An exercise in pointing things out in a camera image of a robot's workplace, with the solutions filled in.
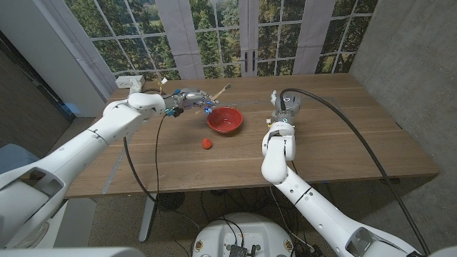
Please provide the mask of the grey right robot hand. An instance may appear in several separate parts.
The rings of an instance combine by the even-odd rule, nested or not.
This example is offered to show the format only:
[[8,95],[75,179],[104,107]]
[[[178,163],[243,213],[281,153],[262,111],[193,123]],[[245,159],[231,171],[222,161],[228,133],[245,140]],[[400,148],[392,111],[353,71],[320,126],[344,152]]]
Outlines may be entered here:
[[[285,105],[285,110],[281,110],[281,100]],[[302,97],[294,92],[286,92],[283,96],[276,93],[274,90],[271,94],[271,103],[275,107],[272,112],[272,119],[274,122],[284,122],[292,126],[295,125],[295,115],[300,111]]]

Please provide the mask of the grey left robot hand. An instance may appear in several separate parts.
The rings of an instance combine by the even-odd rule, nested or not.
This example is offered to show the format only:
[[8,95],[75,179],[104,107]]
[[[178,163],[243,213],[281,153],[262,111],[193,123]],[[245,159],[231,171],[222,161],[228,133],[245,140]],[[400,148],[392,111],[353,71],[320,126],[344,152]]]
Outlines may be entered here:
[[185,110],[196,108],[211,109],[215,107],[219,101],[212,99],[212,96],[201,89],[184,88],[177,89],[172,95],[163,97],[167,116],[180,116]]

